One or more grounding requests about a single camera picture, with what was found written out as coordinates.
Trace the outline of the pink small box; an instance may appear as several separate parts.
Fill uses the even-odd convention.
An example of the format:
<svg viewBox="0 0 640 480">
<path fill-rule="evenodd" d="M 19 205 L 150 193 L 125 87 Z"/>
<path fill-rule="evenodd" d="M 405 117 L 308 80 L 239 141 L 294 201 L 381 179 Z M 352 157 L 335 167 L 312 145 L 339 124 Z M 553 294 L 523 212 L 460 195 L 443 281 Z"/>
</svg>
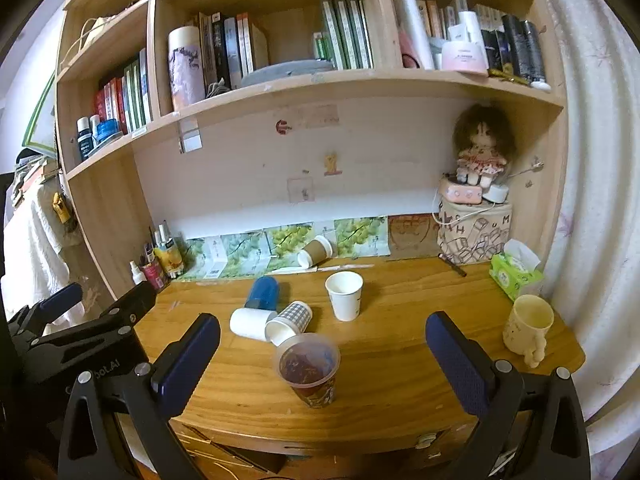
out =
<svg viewBox="0 0 640 480">
<path fill-rule="evenodd" d="M 459 205 L 478 205 L 483 201 L 483 189 L 479 185 L 469 185 L 442 177 L 438 192 L 449 203 Z"/>
</svg>

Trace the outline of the white lace cloth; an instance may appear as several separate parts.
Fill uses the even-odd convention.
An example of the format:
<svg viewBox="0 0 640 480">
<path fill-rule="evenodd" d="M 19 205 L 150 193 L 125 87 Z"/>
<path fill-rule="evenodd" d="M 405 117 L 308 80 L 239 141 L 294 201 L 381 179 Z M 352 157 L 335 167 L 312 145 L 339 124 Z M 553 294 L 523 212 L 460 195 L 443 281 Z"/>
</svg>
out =
<svg viewBox="0 0 640 480">
<path fill-rule="evenodd" d="M 7 318 L 69 284 L 81 284 L 81 302 L 50 322 L 48 333 L 85 321 L 92 307 L 90 280 L 82 272 L 81 236 L 65 231 L 52 206 L 60 191 L 55 179 L 30 188 L 3 230 L 6 273 L 1 291 Z"/>
</svg>

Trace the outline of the yellow hanging tool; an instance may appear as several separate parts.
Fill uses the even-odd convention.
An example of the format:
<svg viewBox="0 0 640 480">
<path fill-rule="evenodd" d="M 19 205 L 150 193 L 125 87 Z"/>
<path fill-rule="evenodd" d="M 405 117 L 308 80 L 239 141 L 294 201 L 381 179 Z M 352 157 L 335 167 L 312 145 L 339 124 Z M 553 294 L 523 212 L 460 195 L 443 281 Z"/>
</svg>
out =
<svg viewBox="0 0 640 480">
<path fill-rule="evenodd" d="M 66 205 L 65 197 L 60 192 L 55 192 L 52 196 L 52 208 L 62 224 L 66 224 L 72 220 L 72 214 Z"/>
</svg>

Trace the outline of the red small can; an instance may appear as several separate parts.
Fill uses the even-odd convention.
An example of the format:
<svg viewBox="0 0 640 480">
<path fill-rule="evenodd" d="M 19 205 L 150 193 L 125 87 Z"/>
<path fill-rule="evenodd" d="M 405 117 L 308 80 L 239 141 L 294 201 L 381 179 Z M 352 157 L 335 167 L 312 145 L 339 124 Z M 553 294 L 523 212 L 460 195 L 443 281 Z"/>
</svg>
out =
<svg viewBox="0 0 640 480">
<path fill-rule="evenodd" d="M 153 259 L 145 264 L 142 264 L 141 270 L 146 280 L 159 292 L 164 289 L 167 284 L 166 274 L 157 259 Z"/>
</svg>

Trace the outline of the dark printed paper cup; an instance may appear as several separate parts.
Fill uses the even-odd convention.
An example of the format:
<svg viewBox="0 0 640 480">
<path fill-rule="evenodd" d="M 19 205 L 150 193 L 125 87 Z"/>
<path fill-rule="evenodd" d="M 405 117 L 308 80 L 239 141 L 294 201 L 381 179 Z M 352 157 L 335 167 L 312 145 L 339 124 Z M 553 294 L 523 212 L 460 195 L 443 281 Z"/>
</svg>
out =
<svg viewBox="0 0 640 480">
<path fill-rule="evenodd" d="M 340 364 L 337 345 L 313 333 L 288 338 L 273 357 L 274 371 L 310 408 L 325 408 L 333 402 Z"/>
</svg>

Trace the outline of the brown haired rag doll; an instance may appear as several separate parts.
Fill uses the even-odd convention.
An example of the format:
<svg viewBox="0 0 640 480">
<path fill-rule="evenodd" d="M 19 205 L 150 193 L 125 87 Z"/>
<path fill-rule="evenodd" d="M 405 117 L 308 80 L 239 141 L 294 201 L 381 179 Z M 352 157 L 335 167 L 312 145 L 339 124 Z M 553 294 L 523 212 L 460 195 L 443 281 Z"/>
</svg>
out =
<svg viewBox="0 0 640 480">
<path fill-rule="evenodd" d="M 509 119 L 497 107 L 474 104 L 454 126 L 456 179 L 483 191 L 503 174 L 515 153 Z"/>
</svg>

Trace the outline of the pink floral cylinder tube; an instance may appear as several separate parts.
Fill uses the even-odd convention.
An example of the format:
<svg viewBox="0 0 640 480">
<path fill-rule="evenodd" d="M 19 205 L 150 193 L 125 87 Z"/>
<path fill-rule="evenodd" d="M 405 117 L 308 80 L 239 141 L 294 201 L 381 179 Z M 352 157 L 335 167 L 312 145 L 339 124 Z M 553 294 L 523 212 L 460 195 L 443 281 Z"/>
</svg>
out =
<svg viewBox="0 0 640 480">
<path fill-rule="evenodd" d="M 174 110 L 205 99 L 200 31 L 189 25 L 168 35 L 168 70 Z"/>
</svg>

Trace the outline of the plain white paper cup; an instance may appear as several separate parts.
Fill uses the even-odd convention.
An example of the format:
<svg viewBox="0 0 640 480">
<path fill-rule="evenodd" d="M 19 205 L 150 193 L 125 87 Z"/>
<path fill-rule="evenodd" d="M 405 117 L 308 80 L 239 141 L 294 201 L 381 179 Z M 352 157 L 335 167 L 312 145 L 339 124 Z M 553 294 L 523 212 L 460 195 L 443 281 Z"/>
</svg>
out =
<svg viewBox="0 0 640 480">
<path fill-rule="evenodd" d="M 254 308 L 239 308 L 230 316 L 230 330 L 236 336 L 243 338 L 268 341 L 266 326 L 277 316 L 276 311 Z"/>
</svg>

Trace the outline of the wooden bookshelf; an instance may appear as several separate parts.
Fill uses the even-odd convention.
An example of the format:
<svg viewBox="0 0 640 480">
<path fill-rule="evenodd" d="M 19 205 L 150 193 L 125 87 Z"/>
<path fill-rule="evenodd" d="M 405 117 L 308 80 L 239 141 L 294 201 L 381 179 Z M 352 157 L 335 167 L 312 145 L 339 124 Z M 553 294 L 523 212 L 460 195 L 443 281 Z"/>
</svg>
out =
<svg viewBox="0 0 640 480">
<path fill-rule="evenodd" d="M 254 84 L 174 110 L 168 35 L 196 14 L 246 15 L 273 63 L 303 60 L 322 0 L 66 0 L 55 81 L 58 147 L 82 234 L 111 297 L 154 224 L 186 237 L 425 214 L 454 168 L 458 116 L 508 115 L 512 235 L 547 257 L 566 154 L 566 96 L 546 0 L 469 0 L 534 22 L 551 90 L 402 64 L 393 0 L 362 0 L 367 70 Z M 81 160 L 76 122 L 94 149 Z"/>
</svg>

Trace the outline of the dark ink bottle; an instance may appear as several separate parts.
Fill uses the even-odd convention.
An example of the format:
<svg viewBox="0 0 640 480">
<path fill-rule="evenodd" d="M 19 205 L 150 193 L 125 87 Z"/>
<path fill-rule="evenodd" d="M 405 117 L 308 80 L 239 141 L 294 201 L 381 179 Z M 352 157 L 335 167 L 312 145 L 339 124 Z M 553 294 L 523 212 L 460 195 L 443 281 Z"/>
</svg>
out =
<svg viewBox="0 0 640 480">
<path fill-rule="evenodd" d="M 93 131 L 88 117 L 81 117 L 76 122 L 76 141 L 81 160 L 86 160 L 94 149 Z"/>
</svg>

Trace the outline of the black pen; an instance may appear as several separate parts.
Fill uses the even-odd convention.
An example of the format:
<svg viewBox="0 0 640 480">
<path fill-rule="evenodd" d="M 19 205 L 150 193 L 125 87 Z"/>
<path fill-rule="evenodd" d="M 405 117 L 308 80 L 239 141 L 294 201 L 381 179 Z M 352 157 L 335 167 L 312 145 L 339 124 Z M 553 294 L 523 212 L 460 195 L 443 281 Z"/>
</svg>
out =
<svg viewBox="0 0 640 480">
<path fill-rule="evenodd" d="M 451 270 L 454 270 L 454 272 L 456 272 L 458 275 L 460 275 L 462 278 L 466 278 L 466 276 L 468 275 L 465 270 L 462 269 L 461 266 L 458 266 L 457 264 L 455 264 L 450 258 L 448 258 L 446 255 L 440 253 L 438 254 L 438 258 L 440 260 L 442 260 L 443 263 L 446 263 L 447 266 L 450 267 Z"/>
</svg>

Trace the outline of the white curtain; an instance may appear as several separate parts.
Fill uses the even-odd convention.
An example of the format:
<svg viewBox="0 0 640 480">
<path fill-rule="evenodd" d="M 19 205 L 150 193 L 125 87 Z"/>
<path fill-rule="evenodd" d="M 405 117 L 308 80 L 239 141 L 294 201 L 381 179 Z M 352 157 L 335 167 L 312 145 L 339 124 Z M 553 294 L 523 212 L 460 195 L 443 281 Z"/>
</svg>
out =
<svg viewBox="0 0 640 480">
<path fill-rule="evenodd" d="M 639 437 L 639 51 L 604 0 L 548 0 L 565 70 L 566 178 L 544 292 L 586 362 L 594 455 Z"/>
</svg>

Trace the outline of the grey flat pouch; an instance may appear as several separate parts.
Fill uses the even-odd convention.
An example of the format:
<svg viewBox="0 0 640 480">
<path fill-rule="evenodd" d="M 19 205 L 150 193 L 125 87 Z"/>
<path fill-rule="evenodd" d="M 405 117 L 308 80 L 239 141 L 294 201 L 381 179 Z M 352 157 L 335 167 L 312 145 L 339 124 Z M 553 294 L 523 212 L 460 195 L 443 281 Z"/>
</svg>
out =
<svg viewBox="0 0 640 480">
<path fill-rule="evenodd" d="M 243 76 L 240 87 L 246 88 L 254 84 L 283 79 L 288 77 L 314 75 L 332 72 L 334 66 L 327 60 L 296 60 L 268 65 Z"/>
</svg>

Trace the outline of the white spray bottle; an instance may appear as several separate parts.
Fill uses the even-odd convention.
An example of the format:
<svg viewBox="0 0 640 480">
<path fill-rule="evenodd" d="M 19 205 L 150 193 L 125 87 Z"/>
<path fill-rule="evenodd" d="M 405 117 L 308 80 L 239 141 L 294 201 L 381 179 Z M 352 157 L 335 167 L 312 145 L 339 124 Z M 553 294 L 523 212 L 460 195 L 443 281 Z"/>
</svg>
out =
<svg viewBox="0 0 640 480">
<path fill-rule="evenodd" d="M 132 277 L 132 280 L 134 281 L 134 284 L 137 285 L 145 282 L 146 276 L 143 273 L 143 271 L 138 267 L 137 263 L 135 263 L 134 261 L 130 261 L 129 265 L 130 265 L 131 277 Z"/>
</svg>

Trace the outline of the brown kraft paper cup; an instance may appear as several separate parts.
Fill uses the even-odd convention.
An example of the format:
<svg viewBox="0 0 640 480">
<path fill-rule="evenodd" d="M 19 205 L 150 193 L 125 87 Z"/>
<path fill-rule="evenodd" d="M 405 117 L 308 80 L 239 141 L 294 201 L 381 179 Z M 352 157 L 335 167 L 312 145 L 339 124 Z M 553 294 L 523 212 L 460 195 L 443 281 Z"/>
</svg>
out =
<svg viewBox="0 0 640 480">
<path fill-rule="evenodd" d="M 332 257 L 332 243 L 325 236 L 317 235 L 298 252 L 297 262 L 303 269 L 310 269 Z"/>
</svg>

